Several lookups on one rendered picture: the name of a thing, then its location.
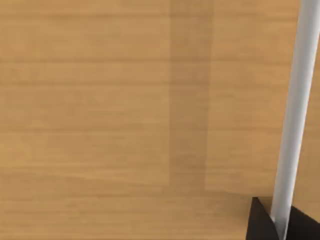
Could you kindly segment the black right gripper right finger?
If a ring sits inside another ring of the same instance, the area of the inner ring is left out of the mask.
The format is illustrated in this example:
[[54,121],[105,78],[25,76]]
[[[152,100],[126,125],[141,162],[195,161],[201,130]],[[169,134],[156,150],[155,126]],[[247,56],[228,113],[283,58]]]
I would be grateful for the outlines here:
[[320,222],[292,206],[286,240],[320,240]]

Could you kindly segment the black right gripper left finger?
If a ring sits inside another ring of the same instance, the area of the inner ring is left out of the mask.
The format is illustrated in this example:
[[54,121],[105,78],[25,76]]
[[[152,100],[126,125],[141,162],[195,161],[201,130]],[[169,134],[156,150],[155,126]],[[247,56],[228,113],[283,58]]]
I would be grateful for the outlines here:
[[245,240],[279,240],[275,224],[258,197],[251,201]]

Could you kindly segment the long metal handle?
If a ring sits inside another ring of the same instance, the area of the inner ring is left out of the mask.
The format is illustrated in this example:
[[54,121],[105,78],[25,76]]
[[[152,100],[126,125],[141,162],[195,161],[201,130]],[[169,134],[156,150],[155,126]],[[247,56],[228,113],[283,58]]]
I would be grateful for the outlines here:
[[300,0],[270,210],[279,240],[287,237],[319,35],[320,0]]

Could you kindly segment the wooden door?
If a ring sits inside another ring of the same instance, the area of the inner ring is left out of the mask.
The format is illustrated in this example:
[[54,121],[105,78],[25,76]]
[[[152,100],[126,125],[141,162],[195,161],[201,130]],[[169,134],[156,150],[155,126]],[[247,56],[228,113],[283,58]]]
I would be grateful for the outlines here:
[[300,2],[0,0],[0,240],[245,240]]

